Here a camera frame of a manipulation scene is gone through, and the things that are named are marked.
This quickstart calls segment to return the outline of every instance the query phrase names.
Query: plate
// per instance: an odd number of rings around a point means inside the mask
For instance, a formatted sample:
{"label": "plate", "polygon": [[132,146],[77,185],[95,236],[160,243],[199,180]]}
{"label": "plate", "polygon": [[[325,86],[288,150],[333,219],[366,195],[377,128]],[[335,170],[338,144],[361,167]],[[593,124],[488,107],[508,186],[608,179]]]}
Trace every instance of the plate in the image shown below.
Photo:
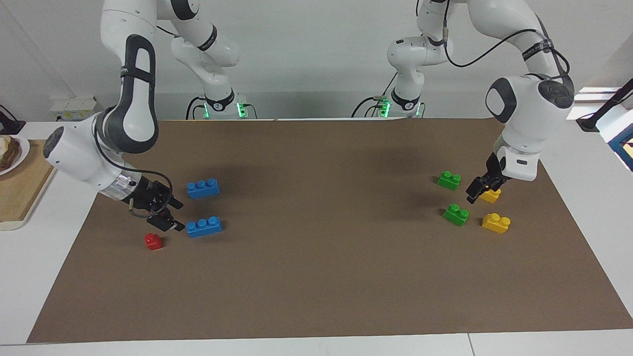
{"label": "plate", "polygon": [[5,170],[0,170],[0,175],[7,174],[11,172],[13,169],[15,169],[15,167],[19,166],[20,163],[24,161],[24,158],[27,157],[28,151],[31,149],[31,145],[28,143],[27,139],[20,136],[11,136],[11,137],[13,139],[16,139],[18,143],[20,144],[20,147],[18,148],[18,157],[15,159],[15,161],[13,161],[13,164],[11,164],[9,168]]}

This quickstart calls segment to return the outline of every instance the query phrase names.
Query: blue box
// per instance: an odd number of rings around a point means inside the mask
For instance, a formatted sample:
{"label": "blue box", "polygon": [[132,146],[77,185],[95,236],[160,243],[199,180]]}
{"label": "blue box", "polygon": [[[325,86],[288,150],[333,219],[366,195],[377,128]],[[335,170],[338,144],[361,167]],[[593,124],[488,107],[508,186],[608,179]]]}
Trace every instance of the blue box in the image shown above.
{"label": "blue box", "polygon": [[192,182],[187,184],[187,194],[191,199],[200,199],[205,196],[217,195],[220,194],[220,186],[218,186],[218,181],[213,178],[206,182]]}
{"label": "blue box", "polygon": [[208,220],[200,219],[198,222],[192,221],[187,223],[187,235],[190,238],[199,238],[201,236],[217,234],[222,232],[222,224],[218,217],[212,216]]}

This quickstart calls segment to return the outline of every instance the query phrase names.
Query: red block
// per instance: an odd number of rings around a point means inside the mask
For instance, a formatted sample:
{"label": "red block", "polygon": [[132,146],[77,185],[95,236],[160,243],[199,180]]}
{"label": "red block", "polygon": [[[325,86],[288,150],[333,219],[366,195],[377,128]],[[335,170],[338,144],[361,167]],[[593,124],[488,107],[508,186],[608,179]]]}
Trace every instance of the red block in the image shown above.
{"label": "red block", "polygon": [[152,251],[159,250],[163,248],[163,240],[157,234],[147,234],[145,235],[145,246]]}

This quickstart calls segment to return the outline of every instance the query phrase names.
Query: lego brick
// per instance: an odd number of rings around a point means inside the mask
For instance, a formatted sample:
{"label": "lego brick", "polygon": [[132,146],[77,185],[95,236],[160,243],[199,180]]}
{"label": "lego brick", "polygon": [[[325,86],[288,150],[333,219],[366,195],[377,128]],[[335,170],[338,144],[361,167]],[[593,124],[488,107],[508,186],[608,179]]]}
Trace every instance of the lego brick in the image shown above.
{"label": "lego brick", "polygon": [[218,217],[212,216],[209,219],[200,219],[198,222],[192,221],[187,223],[187,235],[190,238],[199,238],[201,236],[217,234],[222,232],[222,224]]}
{"label": "lego brick", "polygon": [[191,199],[200,199],[205,196],[220,194],[220,186],[218,181],[211,178],[208,181],[198,181],[197,183],[187,184],[187,194]]}
{"label": "lego brick", "polygon": [[460,209],[457,204],[450,204],[443,217],[457,226],[462,226],[466,224],[469,215],[468,210]]}
{"label": "lego brick", "polygon": [[439,179],[437,180],[438,186],[442,186],[452,191],[457,189],[457,187],[460,186],[460,183],[461,176],[459,174],[452,174],[447,170],[443,171],[442,174],[439,176]]}
{"label": "lego brick", "polygon": [[507,217],[500,217],[499,214],[492,213],[486,215],[481,226],[488,230],[502,234],[508,230],[510,223],[511,221]]}
{"label": "lego brick", "polygon": [[147,234],[145,235],[145,246],[152,251],[159,250],[163,248],[163,240],[157,234]]}
{"label": "lego brick", "polygon": [[497,201],[497,199],[499,199],[500,196],[501,196],[501,188],[499,188],[499,190],[496,190],[496,191],[493,191],[492,189],[488,190],[484,192],[484,194],[482,194],[479,198],[486,200],[490,204],[494,204],[494,202]]}

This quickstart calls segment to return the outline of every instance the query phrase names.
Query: green block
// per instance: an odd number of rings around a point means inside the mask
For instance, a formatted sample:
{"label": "green block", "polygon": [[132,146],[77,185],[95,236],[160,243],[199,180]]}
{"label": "green block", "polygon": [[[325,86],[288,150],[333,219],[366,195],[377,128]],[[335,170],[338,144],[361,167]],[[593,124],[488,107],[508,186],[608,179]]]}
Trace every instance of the green block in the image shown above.
{"label": "green block", "polygon": [[450,204],[444,213],[444,218],[457,226],[466,224],[469,216],[468,210],[462,210],[457,204]]}
{"label": "green block", "polygon": [[439,176],[439,179],[437,180],[438,186],[442,186],[452,191],[457,189],[457,187],[460,186],[460,183],[461,176],[459,174],[452,174],[447,170],[443,171],[442,174]]}

